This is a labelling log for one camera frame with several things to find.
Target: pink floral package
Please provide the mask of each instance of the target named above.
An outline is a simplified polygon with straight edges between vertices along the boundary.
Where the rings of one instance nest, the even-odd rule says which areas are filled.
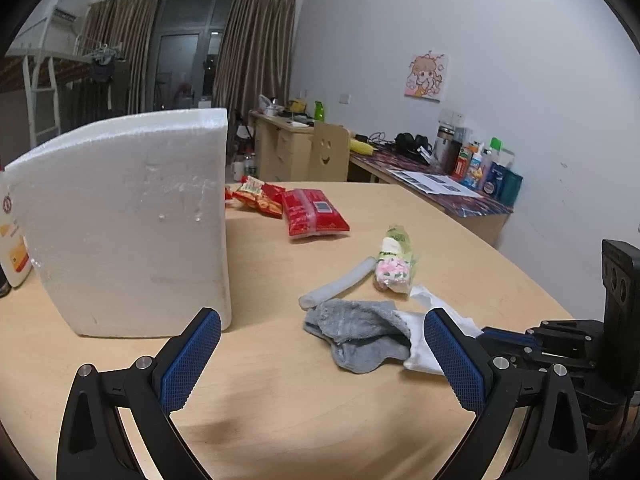
[[[402,226],[391,226],[382,240],[374,284],[380,290],[408,294],[414,278],[415,260],[411,240]]]

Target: wooden chair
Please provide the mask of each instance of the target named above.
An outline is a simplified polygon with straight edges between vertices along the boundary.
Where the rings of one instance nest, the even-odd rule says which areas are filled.
[[[310,182],[346,182],[349,133],[342,126],[316,121],[309,161]]]

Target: glass door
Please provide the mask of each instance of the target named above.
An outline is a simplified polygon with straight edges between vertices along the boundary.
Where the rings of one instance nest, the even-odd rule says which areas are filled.
[[[210,100],[232,0],[160,0],[149,47],[146,110]]]

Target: barcode label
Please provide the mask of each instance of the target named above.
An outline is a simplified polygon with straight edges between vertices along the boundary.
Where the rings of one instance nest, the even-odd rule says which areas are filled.
[[[331,206],[328,205],[327,202],[314,202],[314,206],[316,207],[316,211],[319,213],[333,213],[334,210],[331,209]]]

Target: ladder rung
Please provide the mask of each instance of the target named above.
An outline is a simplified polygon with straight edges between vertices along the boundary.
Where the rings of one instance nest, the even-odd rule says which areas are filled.
[[[46,130],[42,130],[41,132],[36,132],[36,137],[40,135],[48,134],[49,132],[52,132],[53,130],[57,130],[57,129],[58,129],[57,126],[52,126],[50,128],[47,128]]]

